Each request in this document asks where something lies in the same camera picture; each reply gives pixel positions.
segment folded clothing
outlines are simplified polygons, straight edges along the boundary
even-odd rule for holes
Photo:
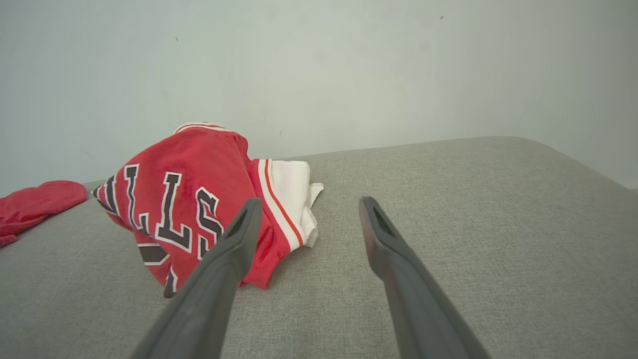
[[[236,132],[188,123],[92,192],[113,221],[133,232],[144,264],[167,298],[250,198],[262,200],[262,226],[242,283],[267,289],[282,259],[314,244],[310,207],[323,185],[309,185],[309,165],[250,160],[247,150],[247,140]]]
[[[71,181],[51,181],[0,198],[0,247],[18,240],[17,233],[47,216],[86,201],[86,188]]]

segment white fabric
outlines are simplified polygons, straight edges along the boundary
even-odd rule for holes
[[[317,221],[310,208],[323,183],[310,182],[310,166],[302,161],[272,161],[272,179],[275,196],[300,229],[305,246],[312,247],[317,238]]]
[[[231,130],[227,130],[226,128],[223,128],[222,126],[212,122],[189,122],[189,123],[185,123],[181,125],[178,129],[175,130],[173,134],[177,134],[191,127],[207,128],[209,130],[222,131],[222,132],[232,132]]]
[[[281,203],[281,200],[279,200],[279,197],[275,194],[276,186],[272,177],[272,160],[259,160],[258,166],[259,167],[257,169],[257,172],[259,174],[259,182],[262,186],[262,193],[265,205],[270,208],[272,216],[279,225],[279,228],[286,237],[286,240],[288,240],[288,245],[290,246],[290,251],[292,252],[303,244],[301,235],[302,229],[299,226],[298,222],[295,222],[292,219],[290,222],[287,221],[286,218],[290,218],[288,210],[286,210],[286,207]]]

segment gray couch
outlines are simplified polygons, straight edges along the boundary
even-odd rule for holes
[[[638,357],[638,195],[537,142],[296,158],[319,238],[238,290],[223,358],[397,358],[357,215],[372,195],[495,358]],[[0,249],[1,358],[125,358],[169,300],[95,200]]]

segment red jersey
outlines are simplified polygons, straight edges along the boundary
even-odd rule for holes
[[[261,198],[263,216],[253,266],[242,283],[267,289],[282,259],[312,246],[316,220],[309,207],[323,185],[308,185],[305,162],[250,160],[247,150],[244,137],[221,126],[186,124],[93,191],[111,219],[133,232],[167,298],[250,198]]]

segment red cloth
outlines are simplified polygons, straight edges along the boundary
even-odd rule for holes
[[[17,233],[86,201],[86,188],[71,181],[51,181],[0,198],[0,247],[18,240]]]
[[[277,264],[305,243],[272,192],[272,161],[251,161],[247,150],[247,140],[235,132],[187,124],[93,191],[110,218],[133,232],[144,264],[165,286],[167,298],[250,198],[262,199],[263,215],[244,282],[267,289]]]

